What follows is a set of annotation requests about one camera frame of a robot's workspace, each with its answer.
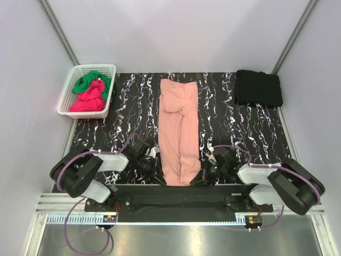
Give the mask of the pink printed t-shirt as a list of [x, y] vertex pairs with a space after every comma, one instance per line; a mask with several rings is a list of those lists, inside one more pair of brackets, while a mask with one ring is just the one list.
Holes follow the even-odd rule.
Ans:
[[199, 173], [198, 86], [160, 82], [158, 142], [168, 186], [188, 186]]

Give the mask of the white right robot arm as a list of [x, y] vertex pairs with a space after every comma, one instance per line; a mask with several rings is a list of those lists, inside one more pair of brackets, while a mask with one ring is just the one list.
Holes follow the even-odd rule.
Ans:
[[320, 203], [326, 191], [321, 181], [292, 158], [275, 164], [255, 164], [248, 151], [228, 145], [212, 148], [190, 184], [212, 186], [217, 179], [226, 184], [251, 186], [242, 198], [243, 208], [250, 212], [265, 204], [277, 204], [305, 215]]

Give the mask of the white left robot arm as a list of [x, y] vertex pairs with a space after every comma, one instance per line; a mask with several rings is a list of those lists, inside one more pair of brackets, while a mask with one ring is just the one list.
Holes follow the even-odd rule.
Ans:
[[99, 172], [123, 172], [126, 169], [139, 171], [145, 181], [165, 185], [161, 170], [160, 149], [150, 147], [138, 140], [132, 146], [126, 143], [119, 152], [91, 151], [78, 146], [70, 151], [50, 171], [50, 178], [58, 190], [70, 197], [84, 197], [87, 207], [97, 211], [118, 210], [128, 206], [129, 200], [118, 196], [115, 186], [96, 181]]

